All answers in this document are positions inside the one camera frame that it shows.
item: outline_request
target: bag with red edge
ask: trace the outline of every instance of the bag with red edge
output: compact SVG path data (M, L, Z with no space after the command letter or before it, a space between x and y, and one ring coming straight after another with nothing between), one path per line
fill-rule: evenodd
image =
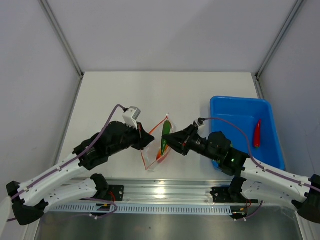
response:
M166 145L163 149L163 155L161 153L161 145L162 145L162 135L163 131L166 131L165 134L173 133L175 130L175 126L173 122L169 119L169 114L165 116L165 118L159 122L150 132L149 134L154 136L154 141L152 141L146 148L141 151L141 157L143 160L144 168L148 171L153 171L156 166L162 163L168 156L171 151L171 148Z

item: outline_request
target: gray floor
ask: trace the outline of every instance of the gray floor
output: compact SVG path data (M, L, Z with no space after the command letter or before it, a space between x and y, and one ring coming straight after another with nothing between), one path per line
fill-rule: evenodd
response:
M36 240L302 240L295 214L263 207L247 222L229 216L114 214L93 220L71 213L47 213Z

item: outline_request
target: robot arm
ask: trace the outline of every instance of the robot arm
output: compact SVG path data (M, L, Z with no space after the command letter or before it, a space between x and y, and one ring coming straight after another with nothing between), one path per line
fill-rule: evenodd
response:
M102 134L97 133L83 141L66 159L44 173L23 183L12 181L7 184L13 213L19 224L27 225L38 220L56 205L83 198L102 199L109 187L101 174L94 174L82 183L61 185L106 163L110 156L122 150L129 147L142 150L151 143L155 138L136 121L139 114L140 110L137 107L125 109L122 115L125 124L118 121L110 122Z
M234 176L228 188L233 203L268 200L296 209L301 217L320 223L320 176L298 176L264 164L231 147L231 141L222 132L202 138L198 130L204 120L199 118L186 129L162 138L176 152L185 156L190 150L195 151L216 161L223 173Z

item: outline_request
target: green vegetable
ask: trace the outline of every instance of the green vegetable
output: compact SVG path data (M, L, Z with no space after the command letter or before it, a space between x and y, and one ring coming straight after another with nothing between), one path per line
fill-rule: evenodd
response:
M163 124L162 136L169 134L170 131L171 131L171 123L168 120L166 120ZM167 141L162 138L162 140L161 140L161 156L163 156L165 154L166 145L167 145Z

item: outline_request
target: perforated metal strip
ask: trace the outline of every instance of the perforated metal strip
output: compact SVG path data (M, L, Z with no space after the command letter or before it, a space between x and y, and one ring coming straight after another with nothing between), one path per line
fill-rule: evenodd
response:
M174 214L174 215L232 215L229 206L210 205L173 205L173 204L133 204L117 203L118 214ZM57 206L50 212L71 213L108 213L99 210L96 203L77 202Z

